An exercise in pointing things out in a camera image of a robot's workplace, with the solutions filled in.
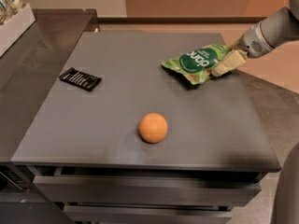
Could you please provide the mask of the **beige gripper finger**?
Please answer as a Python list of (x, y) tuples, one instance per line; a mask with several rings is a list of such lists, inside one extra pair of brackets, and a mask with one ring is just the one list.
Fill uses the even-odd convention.
[(212, 69), (214, 77), (220, 77), (237, 67), (244, 64), (247, 60), (247, 55), (243, 50), (235, 49), (229, 52), (217, 65)]

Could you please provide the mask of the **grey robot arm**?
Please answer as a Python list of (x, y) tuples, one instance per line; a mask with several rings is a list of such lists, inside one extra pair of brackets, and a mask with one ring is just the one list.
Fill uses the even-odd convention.
[(248, 29), (234, 44), (231, 51), (212, 69), (213, 77), (220, 77), (246, 62), (272, 52), (275, 48), (299, 39), (299, 0), (289, 0), (271, 16)]

